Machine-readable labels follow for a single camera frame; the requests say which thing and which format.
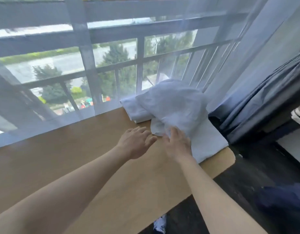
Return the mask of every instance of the dark floor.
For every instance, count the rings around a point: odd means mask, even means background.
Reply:
[[[255,206],[254,197],[263,186],[289,185],[300,182],[300,166],[273,145],[233,147],[236,163],[214,180],[249,213],[269,234],[281,230]],[[140,234],[152,233],[153,224]],[[208,233],[192,196],[167,213],[167,234]]]

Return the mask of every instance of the road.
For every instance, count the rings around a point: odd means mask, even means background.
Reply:
[[[129,58],[134,59],[136,54],[136,42],[124,43],[123,46],[127,49]],[[109,47],[97,48],[93,50],[96,64],[99,64],[103,61],[103,55],[109,50]],[[79,52],[11,64],[7,65],[6,67],[21,83],[26,83],[36,80],[33,67],[44,67],[47,64],[52,67],[57,67],[58,70],[62,71],[62,74],[69,74],[74,71],[84,70],[82,57]],[[72,86],[79,87],[82,84],[82,79],[74,79],[71,83]]]

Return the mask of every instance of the wooden desk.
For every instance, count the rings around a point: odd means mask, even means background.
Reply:
[[[140,123],[150,128],[150,122]],[[36,190],[104,154],[136,127],[123,108],[0,148],[0,213]],[[215,177],[233,165],[229,148],[201,167]],[[66,233],[138,233],[191,194],[159,139],[126,163]]]

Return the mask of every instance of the sneaker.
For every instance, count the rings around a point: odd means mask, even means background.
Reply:
[[[166,228],[166,214],[159,217],[157,220],[153,223],[153,229],[165,234],[165,228]]]

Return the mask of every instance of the wall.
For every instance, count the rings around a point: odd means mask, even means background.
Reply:
[[[277,142],[300,162],[300,129],[282,137]]]

